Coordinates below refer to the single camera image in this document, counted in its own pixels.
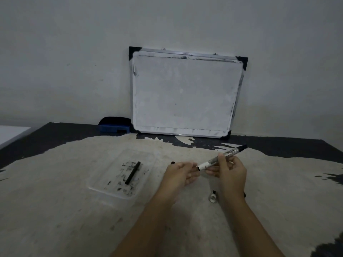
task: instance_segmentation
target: gray wall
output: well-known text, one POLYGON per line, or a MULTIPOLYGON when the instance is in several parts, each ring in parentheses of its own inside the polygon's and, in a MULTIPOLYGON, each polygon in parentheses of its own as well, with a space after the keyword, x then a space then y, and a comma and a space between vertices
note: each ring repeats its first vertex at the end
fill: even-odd
POLYGON ((248 56, 233 132, 343 150, 343 0, 1 0, 0 124, 130 116, 128 46, 248 56))

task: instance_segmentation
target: plastic container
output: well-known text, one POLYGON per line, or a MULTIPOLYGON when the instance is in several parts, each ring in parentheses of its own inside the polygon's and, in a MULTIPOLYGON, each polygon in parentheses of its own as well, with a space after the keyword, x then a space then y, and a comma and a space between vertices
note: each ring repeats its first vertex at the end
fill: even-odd
POLYGON ((156 158, 154 155, 131 149, 124 150, 106 169, 94 173, 88 180, 88 188, 101 202, 116 209, 131 207, 147 181, 156 158), (128 185, 127 177, 140 162, 139 168, 128 185))

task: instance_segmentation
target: hand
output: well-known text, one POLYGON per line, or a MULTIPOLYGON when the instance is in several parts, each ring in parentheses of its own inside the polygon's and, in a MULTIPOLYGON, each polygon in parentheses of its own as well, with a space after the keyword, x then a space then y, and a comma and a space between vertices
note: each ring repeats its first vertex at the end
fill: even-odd
POLYGON ((247 169, 236 156, 226 159, 222 153, 218 154, 219 166, 207 168, 206 173, 220 178, 222 191, 227 200, 243 199, 247 169))
POLYGON ((186 185, 194 182, 200 176, 195 162, 177 162, 170 164, 164 173, 157 194, 164 198, 173 199, 186 185))

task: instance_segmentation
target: whiteboard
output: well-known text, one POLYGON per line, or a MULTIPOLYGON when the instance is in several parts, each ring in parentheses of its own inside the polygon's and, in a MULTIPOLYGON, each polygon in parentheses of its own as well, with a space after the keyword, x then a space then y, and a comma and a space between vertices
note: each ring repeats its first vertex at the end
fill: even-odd
POLYGON ((132 123, 143 133, 222 137, 243 77, 236 57, 141 49, 132 56, 132 123))

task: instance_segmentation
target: person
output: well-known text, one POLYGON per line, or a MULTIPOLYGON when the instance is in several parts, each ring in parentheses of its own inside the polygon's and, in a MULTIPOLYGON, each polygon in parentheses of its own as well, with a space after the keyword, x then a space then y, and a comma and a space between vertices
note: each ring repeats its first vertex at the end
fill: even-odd
MULTIPOLYGON (((224 201, 223 209, 232 219, 233 232, 241 256, 284 257, 245 202, 247 170, 240 159, 233 156, 227 160, 219 153, 218 161, 218 166, 209 167, 206 173, 220 179, 220 199, 224 201)), ((194 182, 199 175, 196 163, 179 162, 169 165, 156 194, 112 256, 155 256, 163 238, 168 213, 178 193, 185 185, 194 182)))

